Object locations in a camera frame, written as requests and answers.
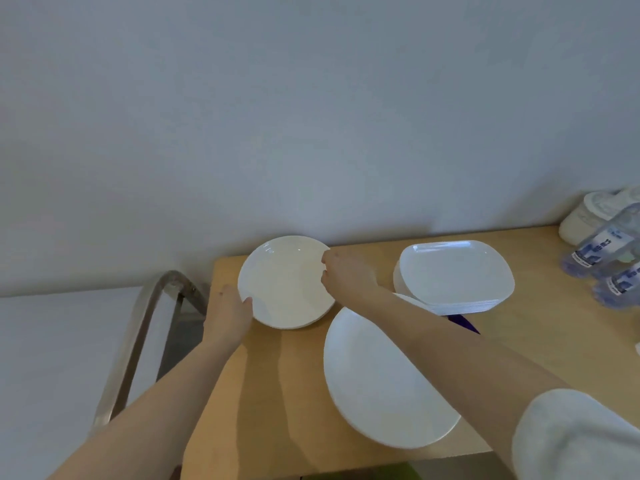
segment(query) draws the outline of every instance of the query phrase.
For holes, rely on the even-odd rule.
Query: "right hand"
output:
[[[322,256],[326,271],[322,284],[335,300],[359,313],[384,291],[376,281],[376,273],[362,257],[345,250],[328,250]]]

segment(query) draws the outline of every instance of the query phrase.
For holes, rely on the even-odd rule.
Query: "left hand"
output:
[[[209,306],[213,309],[204,322],[202,343],[219,344],[233,352],[251,326],[252,299],[242,301],[235,286],[225,285]]]

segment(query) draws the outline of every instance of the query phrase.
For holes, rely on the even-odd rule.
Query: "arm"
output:
[[[88,439],[50,480],[168,479],[228,358],[249,330],[251,298],[225,286],[204,339],[167,375]]]
[[[323,262],[326,290],[380,327],[513,469],[511,440],[525,409],[543,392],[569,386],[507,347],[396,297],[361,259],[329,250]]]

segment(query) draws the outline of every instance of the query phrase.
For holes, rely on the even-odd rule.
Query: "forearm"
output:
[[[50,477],[167,479],[234,348],[203,343],[87,440]]]
[[[501,344],[384,290],[363,305],[376,323],[511,466],[511,440],[523,412],[564,381]]]

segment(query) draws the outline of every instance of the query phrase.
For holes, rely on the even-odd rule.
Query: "round white plate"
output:
[[[321,318],[335,300],[320,278],[321,259],[329,249],[301,235],[265,242],[244,261],[238,291],[253,298],[253,316],[274,328],[300,328]]]
[[[425,308],[417,300],[398,296]],[[387,446],[426,446],[445,436],[460,419],[391,339],[348,308],[335,316],[326,334],[324,377],[343,418]]]

